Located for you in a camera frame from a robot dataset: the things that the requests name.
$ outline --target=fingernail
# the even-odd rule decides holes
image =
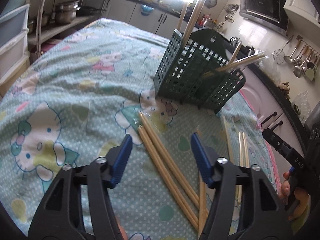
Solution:
[[[290,195],[290,189],[288,187],[286,187],[284,189],[284,193],[285,193],[286,196],[289,196]]]

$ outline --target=blue gripper pad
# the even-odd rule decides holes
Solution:
[[[196,159],[202,180],[209,188],[214,188],[213,167],[217,161],[216,151],[207,146],[203,146],[197,133],[191,135],[191,149]]]
[[[110,184],[112,188],[120,183],[131,150],[132,137],[127,134],[120,146],[113,147],[108,151],[106,159],[108,162],[108,166],[110,167],[109,174],[111,176]]]

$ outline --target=plastic wrapper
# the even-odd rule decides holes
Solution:
[[[278,71],[278,64],[272,56],[266,56],[259,62],[259,68],[278,86],[281,82],[281,74]]]
[[[298,94],[291,103],[292,108],[298,115],[302,125],[311,113],[311,107],[308,101],[308,90]]]

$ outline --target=basket hole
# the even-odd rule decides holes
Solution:
[[[212,38],[210,39],[210,42],[214,43],[216,41],[216,35],[212,36]]]

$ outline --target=shelf rack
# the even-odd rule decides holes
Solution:
[[[89,20],[91,17],[77,17],[72,23],[64,26],[54,26],[51,25],[50,28],[45,28],[43,34],[41,34],[41,22],[42,22],[42,13],[43,13],[43,7],[44,7],[45,0],[40,0],[40,6],[38,9],[38,15],[37,15],[37,23],[36,23],[36,34],[30,35],[28,42],[29,44],[36,45],[36,51],[37,51],[37,57],[39,58],[41,56],[41,43],[52,38],[53,36],[59,34],[60,32],[67,30],[70,27],[73,27],[79,23],[85,22]]]

